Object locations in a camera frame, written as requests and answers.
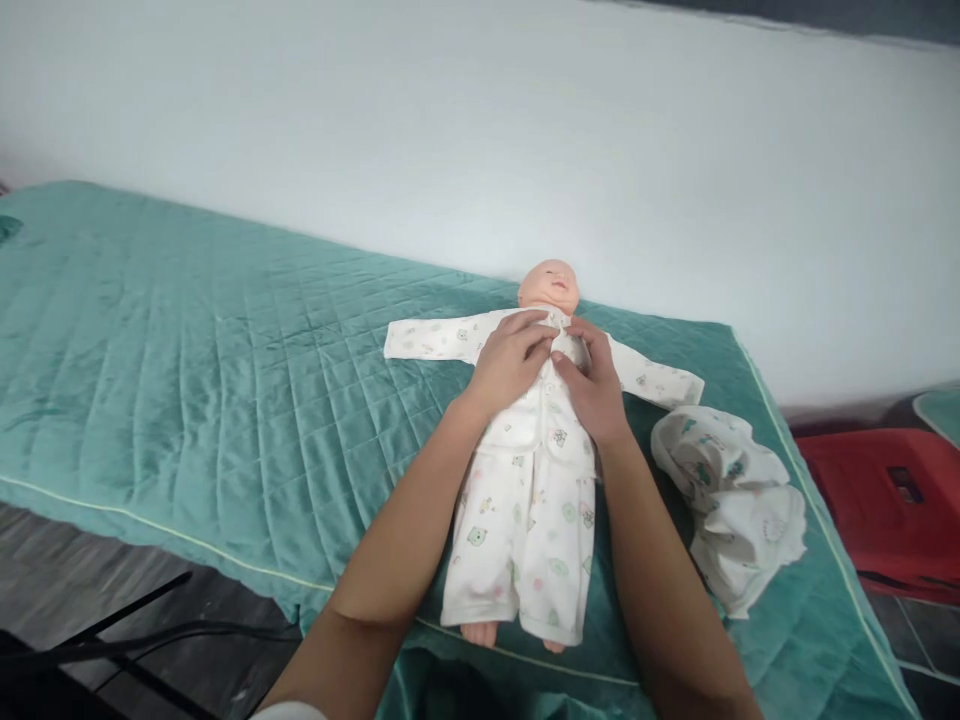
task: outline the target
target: dark floor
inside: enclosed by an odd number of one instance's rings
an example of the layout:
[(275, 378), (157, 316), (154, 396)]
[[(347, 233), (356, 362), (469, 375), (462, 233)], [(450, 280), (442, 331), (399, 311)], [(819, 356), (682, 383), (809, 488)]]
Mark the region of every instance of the dark floor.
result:
[[(194, 572), (186, 586), (106, 630), (103, 639), (139, 637), (198, 619), (288, 624), (272, 600), (216, 570), (0, 504), (0, 629), (36, 649), (55, 646), (185, 570)], [(157, 650), (142, 664), (217, 717), (239, 719), (253, 711), (295, 649), (295, 643), (244, 637), (192, 638)], [(106, 660), (65, 669), (90, 688), (115, 670)], [(100, 696), (134, 720), (188, 717), (125, 674)]]
[(867, 593), (927, 720), (958, 717), (960, 608)]

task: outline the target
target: green bed sheet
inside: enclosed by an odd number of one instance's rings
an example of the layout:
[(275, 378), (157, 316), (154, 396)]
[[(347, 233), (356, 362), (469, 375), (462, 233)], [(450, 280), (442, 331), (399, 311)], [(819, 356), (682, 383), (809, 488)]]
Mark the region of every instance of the green bed sheet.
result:
[[(387, 324), (515, 304), (516, 286), (500, 280), (91, 184), (15, 192), (0, 216), (0, 500), (212, 565), (275, 598), (304, 630), (470, 377), (456, 362), (385, 361)], [(752, 423), (807, 499), (806, 555), (749, 621), (726, 621), (767, 717), (914, 715), (734, 332), (581, 310), (704, 378), (703, 404)], [(626, 403), (649, 454), (663, 411)], [(683, 503), (658, 482), (688, 534)], [(441, 572), (394, 673), (389, 716), (419, 712), (423, 677), (442, 658), (476, 668), (517, 714), (651, 717), (617, 606), (602, 489), (597, 516), (581, 646), (557, 657), (515, 624), (492, 651), (468, 645), (437, 622)]]

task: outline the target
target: sleeve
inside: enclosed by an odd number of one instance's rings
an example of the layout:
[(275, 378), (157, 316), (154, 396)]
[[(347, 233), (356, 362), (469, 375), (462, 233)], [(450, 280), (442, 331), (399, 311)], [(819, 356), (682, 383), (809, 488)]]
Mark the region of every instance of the sleeve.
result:
[(610, 352), (624, 392), (667, 410), (700, 404), (703, 380), (693, 373), (648, 360), (613, 338), (610, 338)]
[(250, 720), (327, 720), (327, 716), (311, 705), (288, 701), (261, 710)]
[(503, 312), (445, 320), (394, 320), (383, 356), (398, 360), (462, 360), (475, 365)]

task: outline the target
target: baby clothes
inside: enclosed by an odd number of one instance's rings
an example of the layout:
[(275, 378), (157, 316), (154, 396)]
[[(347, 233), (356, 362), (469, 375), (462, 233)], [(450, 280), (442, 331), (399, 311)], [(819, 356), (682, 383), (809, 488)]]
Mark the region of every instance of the baby clothes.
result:
[[(578, 367), (590, 356), (556, 308), (541, 324)], [(520, 308), (447, 320), (390, 323), (384, 357), (476, 364), (500, 321)], [(696, 404), (703, 381), (611, 340), (623, 389), (661, 407)], [(564, 645), (583, 635), (593, 554), (596, 460), (566, 384), (551, 361), (523, 396), (493, 418), (467, 474), (454, 522), (441, 624), (512, 620)]]
[(460, 494), (441, 625), (490, 620), (583, 640), (593, 563), (593, 468), (541, 451), (478, 452)]
[(780, 458), (752, 434), (741, 418), (682, 407), (651, 435), (654, 460), (693, 511), (690, 555), (734, 619), (746, 619), (777, 570), (806, 551), (803, 496), (787, 484)]

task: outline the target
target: folded cloth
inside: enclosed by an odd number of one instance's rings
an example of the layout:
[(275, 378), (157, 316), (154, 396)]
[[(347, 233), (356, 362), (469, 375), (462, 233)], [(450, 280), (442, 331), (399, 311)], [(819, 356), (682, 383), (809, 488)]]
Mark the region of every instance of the folded cloth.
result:
[(780, 458), (741, 418), (679, 407), (653, 427), (657, 465), (693, 511), (690, 555), (731, 618), (747, 618), (781, 566), (806, 548), (806, 504)]

